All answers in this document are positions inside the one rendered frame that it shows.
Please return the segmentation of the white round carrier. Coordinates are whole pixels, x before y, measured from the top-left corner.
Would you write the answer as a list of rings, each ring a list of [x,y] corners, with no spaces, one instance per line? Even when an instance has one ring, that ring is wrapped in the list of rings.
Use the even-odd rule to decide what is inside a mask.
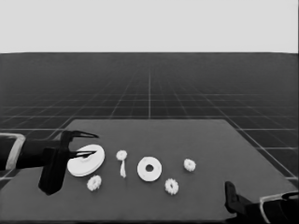
[[[137,165],[138,176],[146,182],[156,181],[162,174],[162,164],[154,157],[144,157]]]

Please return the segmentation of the large thick white disc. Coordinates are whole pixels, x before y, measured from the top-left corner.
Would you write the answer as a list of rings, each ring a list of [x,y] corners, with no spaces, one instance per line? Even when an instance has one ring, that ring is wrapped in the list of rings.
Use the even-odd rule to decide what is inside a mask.
[[[85,176],[95,172],[105,160],[105,151],[100,145],[90,144],[77,151],[94,150],[96,153],[87,158],[71,159],[67,163],[67,170],[73,176]]]

